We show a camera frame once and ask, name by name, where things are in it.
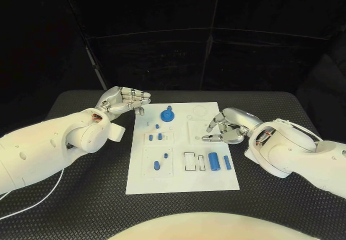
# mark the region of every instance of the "robotic hand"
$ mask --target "robotic hand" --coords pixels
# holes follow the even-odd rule
[[[46,179],[85,154],[120,142],[126,128],[111,121],[127,111],[145,115],[150,94],[113,87],[96,108],[28,126],[0,138],[0,194]]]
[[[346,198],[346,144],[323,141],[312,131],[286,120],[263,122],[231,107],[215,116],[207,131],[211,132],[217,125],[221,134],[204,136],[205,142],[238,144],[248,136],[245,156],[273,175],[286,178],[296,172],[318,188]]]

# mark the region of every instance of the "black table surface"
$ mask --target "black table surface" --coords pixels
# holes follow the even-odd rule
[[[218,102],[263,121],[290,120],[316,132],[296,97],[286,92],[152,91],[152,103]],[[58,118],[93,108],[100,90],[61,94],[48,114]],[[0,239],[107,239],[136,224],[188,212],[232,213],[271,221],[322,239],[346,239],[346,200],[318,189],[297,174],[281,179],[250,159],[247,140],[230,145],[240,190],[126,195],[134,113],[114,121],[126,127],[121,142],[107,141],[65,169],[45,202],[0,221]],[[0,216],[34,205],[61,173],[13,191],[0,201]]]

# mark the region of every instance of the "blue round piece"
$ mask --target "blue round piece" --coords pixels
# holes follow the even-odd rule
[[[172,111],[172,106],[168,106],[168,110],[160,113],[160,119],[168,123],[175,119],[175,113]]]
[[[159,161],[155,161],[153,162],[153,169],[158,171],[158,170],[160,170],[160,163],[159,163]]]
[[[211,170],[212,171],[219,171],[221,170],[221,163],[219,163],[219,158],[217,152],[211,152],[208,154],[209,157],[209,163],[211,163]]]

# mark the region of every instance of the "hole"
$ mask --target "hole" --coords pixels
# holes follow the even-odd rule
[[[28,159],[28,156],[26,156],[26,154],[25,154],[23,152],[19,153],[19,156],[21,156],[21,158],[22,158],[23,160]]]
[[[51,145],[54,148],[57,147],[57,141],[54,139],[51,139]]]

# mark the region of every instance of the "blue small part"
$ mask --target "blue small part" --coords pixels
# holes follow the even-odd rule
[[[219,158],[217,152],[211,152],[208,154],[209,157],[209,163],[211,163],[211,170],[219,171],[221,170],[221,164],[219,164]]]
[[[227,170],[231,170],[230,156],[224,156]]]
[[[158,170],[160,170],[160,163],[159,163],[159,161],[155,161],[153,162],[153,169],[158,171]]]
[[[175,119],[175,113],[172,111],[172,106],[168,106],[168,110],[160,113],[160,119],[165,122],[170,122]]]

